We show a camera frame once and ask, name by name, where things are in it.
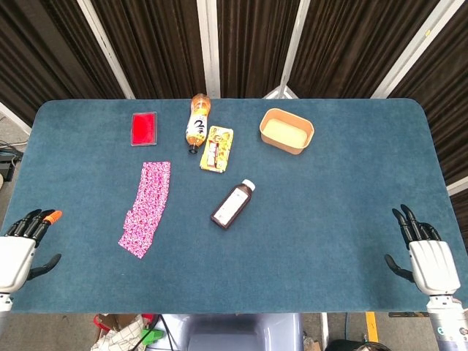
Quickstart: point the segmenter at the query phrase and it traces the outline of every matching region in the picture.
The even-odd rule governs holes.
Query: white bottle cap
[[[249,179],[244,179],[242,184],[247,185],[252,191],[255,190],[255,184],[253,184]]]

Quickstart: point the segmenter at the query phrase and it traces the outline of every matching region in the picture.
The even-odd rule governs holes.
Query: medicine bottle label
[[[219,223],[226,225],[231,218],[234,217],[235,212],[242,206],[248,195],[240,189],[235,189],[233,193],[222,204],[219,210],[214,214]]]

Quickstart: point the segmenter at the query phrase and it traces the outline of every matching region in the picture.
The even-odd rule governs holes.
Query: red card
[[[134,113],[132,146],[156,144],[157,117],[155,112]]]

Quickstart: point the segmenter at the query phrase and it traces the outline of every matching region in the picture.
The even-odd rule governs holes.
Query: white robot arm
[[[60,211],[37,209],[14,223],[0,237],[0,336],[12,308],[10,294],[18,291],[27,280],[46,274],[59,262],[56,254],[46,265],[31,268],[34,252],[45,232],[61,217]]]
[[[407,206],[401,205],[401,209],[405,216],[395,208],[393,214],[399,221],[413,272],[400,268],[389,254],[385,261],[392,272],[429,296],[427,309],[439,349],[468,350],[468,322],[461,303],[453,298],[460,280],[452,252],[434,227],[418,222]]]

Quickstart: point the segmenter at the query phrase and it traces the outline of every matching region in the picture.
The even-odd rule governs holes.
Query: dark curtain
[[[455,211],[461,236],[463,237],[465,248],[468,252],[468,190],[459,192],[450,199],[452,200],[453,210]]]
[[[218,0],[222,97],[264,97],[281,80],[299,0]]]
[[[51,99],[124,95],[76,1],[0,1],[0,100],[31,125]]]
[[[138,99],[205,93],[196,0],[94,0]]]
[[[289,83],[299,97],[370,97],[438,0],[316,0]]]
[[[467,18],[465,2],[391,94],[423,106],[447,184],[468,176]]]

